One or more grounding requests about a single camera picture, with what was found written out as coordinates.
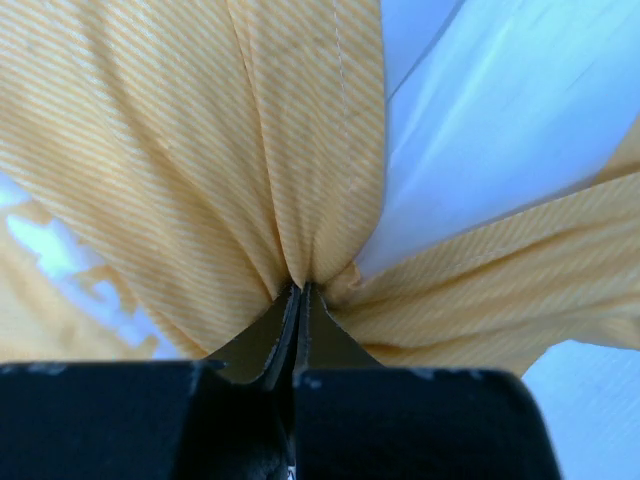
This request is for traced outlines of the yellow Mickey Mouse pillowcase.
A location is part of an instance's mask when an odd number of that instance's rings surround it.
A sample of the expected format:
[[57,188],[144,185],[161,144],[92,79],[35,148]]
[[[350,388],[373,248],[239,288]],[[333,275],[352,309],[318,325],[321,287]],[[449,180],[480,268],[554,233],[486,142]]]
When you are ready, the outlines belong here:
[[206,356],[288,284],[394,365],[639,345],[639,114],[587,186],[371,277],[385,1],[5,1],[1,357]]

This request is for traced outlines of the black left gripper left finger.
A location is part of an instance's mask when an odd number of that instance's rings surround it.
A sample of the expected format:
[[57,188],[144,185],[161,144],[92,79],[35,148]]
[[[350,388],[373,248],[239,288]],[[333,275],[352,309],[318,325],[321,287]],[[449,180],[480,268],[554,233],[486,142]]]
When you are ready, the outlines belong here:
[[300,290],[201,360],[1,366],[5,479],[291,479]]

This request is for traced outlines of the white pillow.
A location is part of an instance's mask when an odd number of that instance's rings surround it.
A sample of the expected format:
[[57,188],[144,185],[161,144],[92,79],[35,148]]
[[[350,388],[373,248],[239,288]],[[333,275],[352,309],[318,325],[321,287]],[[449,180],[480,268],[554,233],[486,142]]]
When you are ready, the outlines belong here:
[[385,195],[364,277],[589,185],[639,114],[635,1],[385,1]]

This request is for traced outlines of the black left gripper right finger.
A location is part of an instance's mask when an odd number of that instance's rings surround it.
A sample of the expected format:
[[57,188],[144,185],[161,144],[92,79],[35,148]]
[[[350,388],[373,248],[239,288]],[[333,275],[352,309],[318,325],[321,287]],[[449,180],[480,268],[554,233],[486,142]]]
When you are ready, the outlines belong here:
[[385,367],[300,296],[295,392],[300,479],[557,479],[540,410],[511,373]]

